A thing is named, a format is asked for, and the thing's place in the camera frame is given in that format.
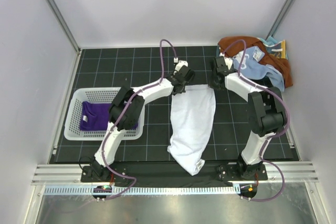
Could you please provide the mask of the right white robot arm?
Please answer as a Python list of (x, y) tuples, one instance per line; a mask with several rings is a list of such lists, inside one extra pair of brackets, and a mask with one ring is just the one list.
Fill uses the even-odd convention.
[(219, 56), (210, 61), (212, 77), (209, 86), (215, 90), (230, 90), (247, 102), (250, 134), (237, 159), (236, 173), (240, 179), (250, 180), (261, 170), (263, 155), (270, 140), (288, 122), (281, 91), (267, 88), (247, 79), (233, 67), (233, 61)]

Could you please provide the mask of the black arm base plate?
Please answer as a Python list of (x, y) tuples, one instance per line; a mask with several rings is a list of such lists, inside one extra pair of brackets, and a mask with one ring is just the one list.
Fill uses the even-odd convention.
[(265, 165), (249, 175), (240, 177), (235, 162), (207, 161), (197, 175), (190, 175), (177, 162), (116, 162), (111, 168), (123, 176), (135, 177), (138, 187), (191, 187), (224, 182), (268, 179)]

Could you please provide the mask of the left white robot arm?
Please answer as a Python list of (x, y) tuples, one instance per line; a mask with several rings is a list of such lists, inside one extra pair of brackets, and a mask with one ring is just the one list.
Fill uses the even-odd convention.
[(139, 121), (146, 104), (162, 97), (181, 94), (193, 80), (195, 71), (186, 65), (176, 66), (173, 72), (162, 75), (158, 80), (140, 87), (122, 86), (114, 97), (108, 117), (104, 139), (90, 161), (93, 177), (106, 182), (111, 176), (109, 166), (115, 160), (117, 149), (126, 132)]

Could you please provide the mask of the purple towel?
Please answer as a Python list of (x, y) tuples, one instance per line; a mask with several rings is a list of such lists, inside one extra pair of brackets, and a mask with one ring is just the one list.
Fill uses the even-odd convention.
[[(108, 123), (115, 123), (126, 106), (126, 102), (120, 104), (112, 103), (82, 103), (82, 116), (80, 121), (81, 131), (106, 131)], [(143, 102), (133, 100), (121, 120), (117, 129), (131, 130), (138, 125), (142, 111)]]

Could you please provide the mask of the white towel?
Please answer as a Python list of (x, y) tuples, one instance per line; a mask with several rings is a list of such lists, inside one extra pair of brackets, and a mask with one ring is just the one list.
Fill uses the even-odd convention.
[(167, 151), (191, 176), (205, 161), (202, 153), (209, 142), (216, 110), (215, 93), (206, 84), (187, 86), (172, 98), (172, 136)]

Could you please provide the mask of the white plastic mesh basket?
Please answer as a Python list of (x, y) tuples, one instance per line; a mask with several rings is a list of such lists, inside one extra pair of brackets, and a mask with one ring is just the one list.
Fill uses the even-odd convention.
[(74, 92), (70, 101), (65, 121), (64, 136), (70, 141), (103, 141), (106, 130), (83, 131), (80, 129), (82, 121), (82, 103), (111, 104), (119, 92), (119, 87), (82, 88)]

